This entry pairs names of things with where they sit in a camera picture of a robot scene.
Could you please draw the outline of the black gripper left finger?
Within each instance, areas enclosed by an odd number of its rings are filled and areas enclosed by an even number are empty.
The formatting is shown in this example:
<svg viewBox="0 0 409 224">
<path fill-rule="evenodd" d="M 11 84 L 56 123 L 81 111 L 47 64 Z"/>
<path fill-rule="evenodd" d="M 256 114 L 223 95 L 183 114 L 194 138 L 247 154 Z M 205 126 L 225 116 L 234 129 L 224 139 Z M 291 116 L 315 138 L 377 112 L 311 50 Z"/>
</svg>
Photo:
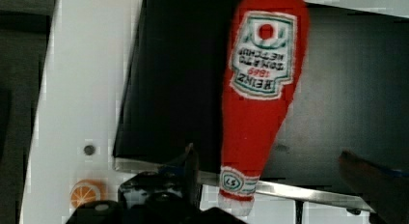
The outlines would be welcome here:
<svg viewBox="0 0 409 224">
<path fill-rule="evenodd" d="M 126 208 L 142 206 L 154 194 L 169 193 L 194 208 L 200 206 L 199 155 L 193 143 L 184 153 L 154 171 L 142 171 L 118 188 L 118 201 Z"/>
</svg>

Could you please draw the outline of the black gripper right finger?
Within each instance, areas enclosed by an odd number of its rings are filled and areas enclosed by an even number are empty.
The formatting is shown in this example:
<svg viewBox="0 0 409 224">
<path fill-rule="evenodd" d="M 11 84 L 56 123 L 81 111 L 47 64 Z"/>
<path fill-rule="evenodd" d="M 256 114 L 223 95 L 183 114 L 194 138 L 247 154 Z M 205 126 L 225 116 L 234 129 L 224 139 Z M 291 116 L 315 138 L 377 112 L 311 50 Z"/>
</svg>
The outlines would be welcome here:
<svg viewBox="0 0 409 224">
<path fill-rule="evenodd" d="M 408 224 L 408 179 L 394 177 L 379 164 L 350 151 L 339 156 L 339 171 L 344 183 L 373 210 L 370 224 Z"/>
</svg>

